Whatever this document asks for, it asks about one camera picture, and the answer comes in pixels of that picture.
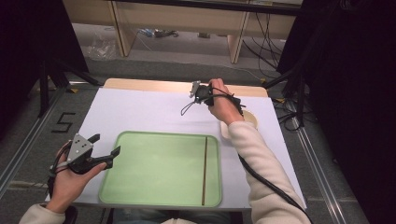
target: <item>hand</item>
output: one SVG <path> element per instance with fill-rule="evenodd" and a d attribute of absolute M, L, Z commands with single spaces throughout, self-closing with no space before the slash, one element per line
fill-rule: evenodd
<path fill-rule="evenodd" d="M 65 161 L 65 159 L 66 156 L 63 154 L 59 163 Z M 88 182 L 104 170 L 105 167 L 106 163 L 103 162 L 84 175 L 76 175 L 69 169 L 58 173 L 53 185 L 52 198 L 46 208 L 54 213 L 64 213 L 67 207 L 81 194 Z"/>
<path fill-rule="evenodd" d="M 230 93 L 227 87 L 224 86 L 221 78 L 211 79 L 209 84 L 212 85 L 213 94 L 224 94 L 224 92 Z M 209 107 L 209 111 L 217 119 L 223 121 L 227 125 L 230 125 L 235 121 L 244 120 L 244 117 L 238 112 L 238 109 L 235 107 L 233 102 L 226 97 L 214 97 L 213 101 L 214 105 Z"/>

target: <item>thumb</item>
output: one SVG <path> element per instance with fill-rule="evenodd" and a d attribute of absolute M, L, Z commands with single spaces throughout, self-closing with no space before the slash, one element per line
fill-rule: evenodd
<path fill-rule="evenodd" d="M 105 162 L 102 162 L 99 165 L 94 166 L 89 172 L 84 175 L 84 177 L 87 179 L 87 181 L 89 181 L 94 176 L 98 175 L 101 171 L 103 171 L 106 166 L 107 164 Z"/>

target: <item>green cutting board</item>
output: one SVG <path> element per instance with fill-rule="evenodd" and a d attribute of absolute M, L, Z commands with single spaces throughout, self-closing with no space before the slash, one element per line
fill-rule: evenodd
<path fill-rule="evenodd" d="M 220 203 L 219 145 L 215 137 L 124 132 L 118 136 L 117 146 L 120 155 L 106 171 L 100 188 L 102 202 L 203 207 Z"/>

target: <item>white sleeve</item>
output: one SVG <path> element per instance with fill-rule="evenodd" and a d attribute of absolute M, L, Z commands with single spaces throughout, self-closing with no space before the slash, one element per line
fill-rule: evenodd
<path fill-rule="evenodd" d="M 40 204 L 32 205 L 21 218 L 20 224 L 62 224 L 64 214 L 54 213 Z"/>
<path fill-rule="evenodd" d="M 282 165 L 265 144 L 261 134 L 245 121 L 230 124 L 229 133 L 233 146 L 247 164 L 302 206 Z M 247 182 L 250 185 L 249 203 L 253 223 L 310 223 L 302 211 L 288 204 L 248 172 Z"/>

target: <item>thin wooden stick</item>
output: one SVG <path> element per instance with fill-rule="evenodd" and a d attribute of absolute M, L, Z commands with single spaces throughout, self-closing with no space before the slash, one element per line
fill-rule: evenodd
<path fill-rule="evenodd" d="M 205 189 L 206 189 L 206 156 L 207 155 L 207 137 L 205 138 L 205 158 L 204 158 L 204 181 L 202 184 L 202 205 L 205 205 Z"/>

